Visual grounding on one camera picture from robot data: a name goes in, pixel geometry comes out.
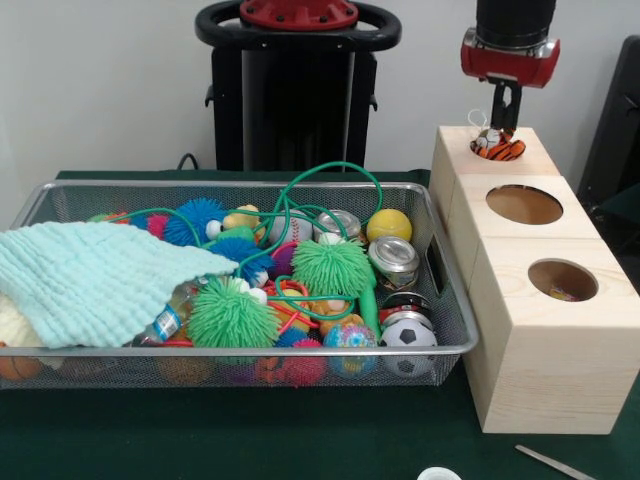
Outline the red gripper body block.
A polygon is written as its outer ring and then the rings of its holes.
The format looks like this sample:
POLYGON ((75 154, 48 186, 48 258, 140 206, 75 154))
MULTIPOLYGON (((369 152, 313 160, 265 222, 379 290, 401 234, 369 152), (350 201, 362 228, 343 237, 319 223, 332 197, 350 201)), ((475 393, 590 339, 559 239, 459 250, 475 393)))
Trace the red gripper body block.
POLYGON ((499 49, 482 41, 474 27, 465 32, 460 51, 465 75, 533 88, 543 88, 549 83, 559 56, 559 39, 547 39, 524 49, 499 49))

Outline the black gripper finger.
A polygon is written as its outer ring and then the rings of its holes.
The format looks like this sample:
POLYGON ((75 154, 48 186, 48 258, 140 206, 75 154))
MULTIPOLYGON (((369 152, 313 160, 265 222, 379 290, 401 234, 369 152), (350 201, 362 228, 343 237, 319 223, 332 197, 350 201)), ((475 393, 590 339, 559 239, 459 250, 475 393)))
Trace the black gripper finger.
POLYGON ((506 84, 497 82, 494 85, 494 93, 491 110, 491 127, 493 129, 502 129, 504 127, 504 117, 506 111, 506 103, 504 100, 506 84))
POLYGON ((518 84, 507 84, 506 88, 509 90, 510 100, 504 110, 503 130, 509 135, 513 135, 517 129, 522 88, 518 84))

